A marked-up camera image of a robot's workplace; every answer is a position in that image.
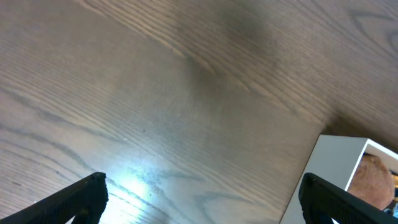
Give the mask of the yellow grey toy truck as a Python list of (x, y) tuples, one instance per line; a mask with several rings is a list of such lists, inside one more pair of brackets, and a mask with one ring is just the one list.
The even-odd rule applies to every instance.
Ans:
[(398, 180), (398, 176), (397, 173), (392, 172), (392, 178), (394, 181), (394, 198), (391, 201), (391, 203), (384, 209), (384, 212), (388, 215), (392, 215), (395, 218), (398, 218), (398, 184), (397, 184), (397, 180)]

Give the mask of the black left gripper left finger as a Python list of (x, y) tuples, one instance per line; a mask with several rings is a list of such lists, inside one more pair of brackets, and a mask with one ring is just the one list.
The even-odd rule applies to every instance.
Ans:
[(1, 219), (2, 224), (93, 223), (108, 202), (106, 174), (95, 172), (49, 197)]

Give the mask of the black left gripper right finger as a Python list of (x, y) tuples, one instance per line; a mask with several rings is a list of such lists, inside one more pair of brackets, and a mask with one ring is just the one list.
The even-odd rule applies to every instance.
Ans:
[(310, 172), (303, 176), (298, 199), (306, 224), (397, 224), (396, 217)]

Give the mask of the brown plush toy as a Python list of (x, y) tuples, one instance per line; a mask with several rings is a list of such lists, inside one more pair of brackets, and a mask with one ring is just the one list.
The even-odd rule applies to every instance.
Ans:
[(384, 210), (395, 196), (392, 173), (379, 157), (365, 154), (352, 178), (348, 193)]

